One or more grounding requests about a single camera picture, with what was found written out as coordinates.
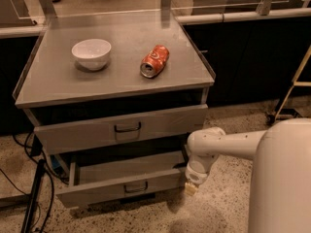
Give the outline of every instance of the drawer handle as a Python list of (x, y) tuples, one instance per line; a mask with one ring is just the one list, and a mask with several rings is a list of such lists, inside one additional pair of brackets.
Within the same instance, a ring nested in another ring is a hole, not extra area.
[(126, 132), (131, 132), (131, 131), (137, 131), (140, 130), (142, 127), (142, 123), (138, 122), (138, 126), (135, 128), (127, 128), (127, 129), (118, 129), (117, 126), (115, 125), (115, 131), (117, 133), (126, 133)]
[(125, 193), (135, 193), (135, 192), (140, 192), (148, 189), (148, 182), (145, 182), (145, 187), (139, 188), (139, 189), (134, 189), (134, 190), (128, 190), (126, 188), (126, 185), (124, 185), (124, 192)]

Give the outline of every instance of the bowl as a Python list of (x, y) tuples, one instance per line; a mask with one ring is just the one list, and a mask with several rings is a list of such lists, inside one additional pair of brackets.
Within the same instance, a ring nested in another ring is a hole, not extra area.
[(78, 63), (91, 71), (99, 70), (107, 64), (110, 51), (111, 44), (101, 39), (84, 40), (71, 49)]

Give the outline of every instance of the white robotic arm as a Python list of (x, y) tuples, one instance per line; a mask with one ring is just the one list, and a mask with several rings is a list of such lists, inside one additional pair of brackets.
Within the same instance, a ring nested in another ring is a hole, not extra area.
[(266, 131), (226, 135), (221, 128), (188, 138), (185, 191), (194, 195), (219, 154), (251, 159), (249, 233), (311, 232), (311, 120), (279, 122)]

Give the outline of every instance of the soda can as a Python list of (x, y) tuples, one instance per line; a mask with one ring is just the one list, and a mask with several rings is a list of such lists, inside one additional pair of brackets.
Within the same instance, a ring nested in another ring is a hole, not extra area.
[(141, 74), (146, 78), (155, 77), (165, 67), (168, 57), (168, 49), (163, 45), (156, 45), (154, 49), (143, 58), (140, 65)]

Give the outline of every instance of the closed drawer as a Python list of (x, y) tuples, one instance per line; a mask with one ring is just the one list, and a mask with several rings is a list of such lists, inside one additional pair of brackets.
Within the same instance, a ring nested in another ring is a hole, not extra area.
[[(170, 141), (168, 145), (174, 145), (171, 139), (165, 141)], [(57, 197), (65, 207), (75, 207), (183, 186), (187, 162), (185, 151), (176, 150), (176, 146), (173, 146), (169, 152), (156, 153), (155, 142), (149, 142), (150, 148), (154, 149), (154, 154), (150, 154), (146, 143), (148, 142), (137, 147), (138, 151), (144, 148), (149, 152), (145, 156), (114, 161), (109, 161), (108, 158), (104, 163), (93, 165), (89, 161), (83, 162), (84, 155), (74, 157), (70, 165), (69, 186), (59, 190)], [(118, 156), (124, 158), (129, 151), (132, 154), (135, 149), (124, 148), (124, 152), (119, 152)]]
[(204, 104), (40, 126), (35, 134), (48, 154), (59, 154), (192, 132), (206, 113)]

